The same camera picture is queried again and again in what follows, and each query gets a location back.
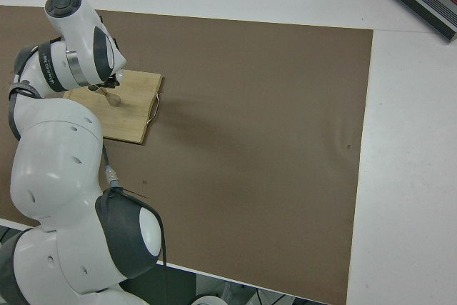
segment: silver band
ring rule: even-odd
[[[79,86],[84,87],[90,85],[87,82],[86,77],[81,70],[81,66],[79,65],[78,56],[76,55],[75,51],[66,51],[66,60],[69,63],[70,71],[73,74],[74,80],[78,83]]]

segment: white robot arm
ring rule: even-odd
[[[160,217],[116,180],[102,194],[99,120],[74,101],[44,99],[115,86],[126,60],[86,0],[48,0],[45,12],[62,37],[19,53],[9,108],[19,139],[11,198],[41,225],[0,247],[0,294],[20,305],[144,305],[118,283],[156,264]]]

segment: brown paper sheet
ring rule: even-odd
[[[107,141],[127,189],[163,216],[169,261],[344,304],[372,31],[100,11],[127,69],[164,77],[143,145]],[[56,34],[0,7],[0,217],[12,205],[13,61]]]

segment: white table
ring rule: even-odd
[[[348,304],[457,304],[457,43],[448,45],[395,0],[90,2],[117,11],[374,29]]]

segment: cable connector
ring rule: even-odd
[[[119,187],[119,178],[117,177],[116,171],[111,168],[109,164],[105,167],[106,182],[110,187]]]

